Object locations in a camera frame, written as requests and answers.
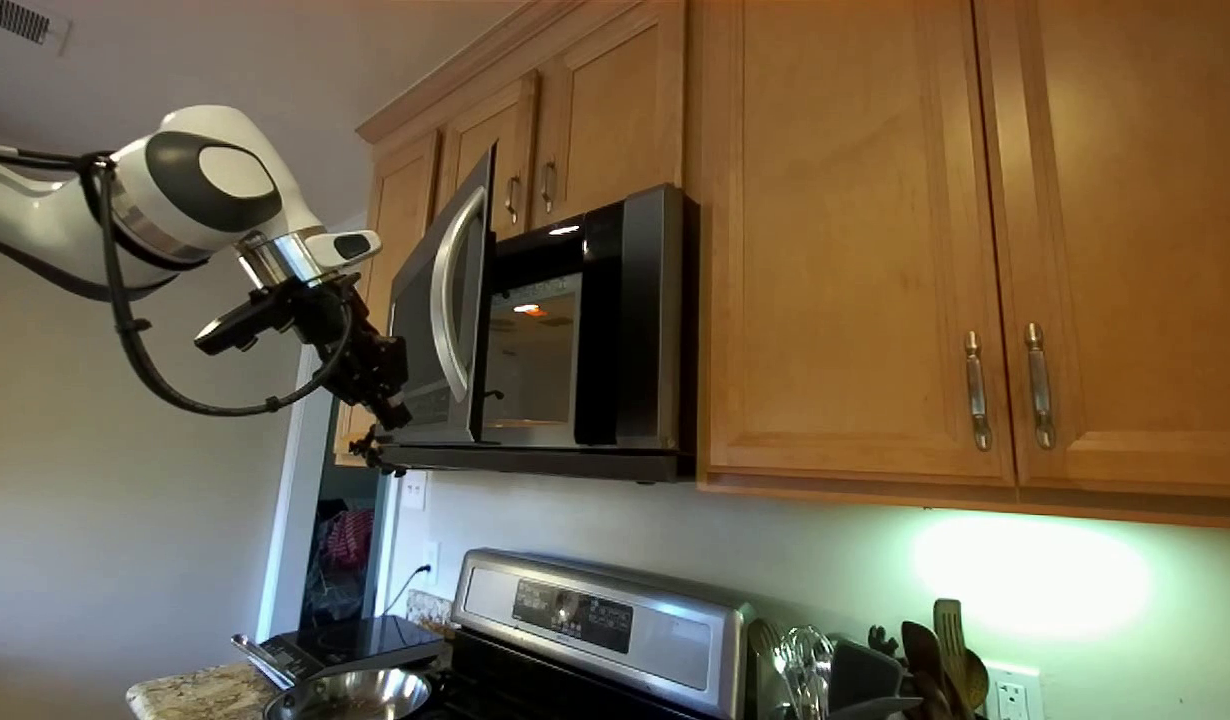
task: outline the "air vent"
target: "air vent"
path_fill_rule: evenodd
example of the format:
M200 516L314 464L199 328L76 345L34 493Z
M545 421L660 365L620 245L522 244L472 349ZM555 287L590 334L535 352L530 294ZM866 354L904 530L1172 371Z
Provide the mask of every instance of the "air vent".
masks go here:
M73 21L47 10L0 0L0 32L10 32L46 49L63 50L63 41Z

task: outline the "ceiling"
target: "ceiling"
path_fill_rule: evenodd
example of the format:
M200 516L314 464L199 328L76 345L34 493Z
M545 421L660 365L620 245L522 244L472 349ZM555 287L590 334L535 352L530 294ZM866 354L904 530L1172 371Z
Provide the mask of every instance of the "ceiling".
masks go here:
M0 31L0 140L109 150L167 111L234 105L327 225L365 208L354 128L518 0L25 0L73 20L63 53Z

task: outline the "pan handle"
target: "pan handle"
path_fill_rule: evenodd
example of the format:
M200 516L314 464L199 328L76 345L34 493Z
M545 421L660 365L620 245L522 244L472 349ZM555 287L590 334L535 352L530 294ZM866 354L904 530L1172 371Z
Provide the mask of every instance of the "pan handle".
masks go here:
M246 660L257 667L260 673L267 676L277 686L277 689L289 690L295 687L295 676L278 667L277 658L269 655L263 647L260 647L258 644L251 642L251 639L246 638L246 635L234 635L232 647L244 654Z

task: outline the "stove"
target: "stove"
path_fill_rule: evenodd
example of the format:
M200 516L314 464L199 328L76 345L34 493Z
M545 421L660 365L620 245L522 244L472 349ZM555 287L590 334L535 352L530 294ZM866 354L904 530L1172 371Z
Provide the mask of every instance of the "stove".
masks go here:
M635 571L514 553L464 558L449 666L418 720L737 720L752 607Z
M273 635L260 646L308 681L347 670L427 665L442 651L442 638L396 615L380 615Z

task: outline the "microwave door handle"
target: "microwave door handle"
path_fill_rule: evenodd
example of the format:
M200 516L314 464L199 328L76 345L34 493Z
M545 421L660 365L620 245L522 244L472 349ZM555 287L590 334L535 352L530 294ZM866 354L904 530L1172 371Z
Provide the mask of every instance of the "microwave door handle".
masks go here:
M437 359L442 363L442 374L450 383L455 402L462 402L467 396L467 369L460 363L455 342L454 293L455 265L464 241L467 240L467 225L482 213L486 206L486 187L477 187L460 206L455 219L442 234L442 245L437 246L437 258L433 261L432 292L428 295L428 319L433 327L433 345L437 347Z

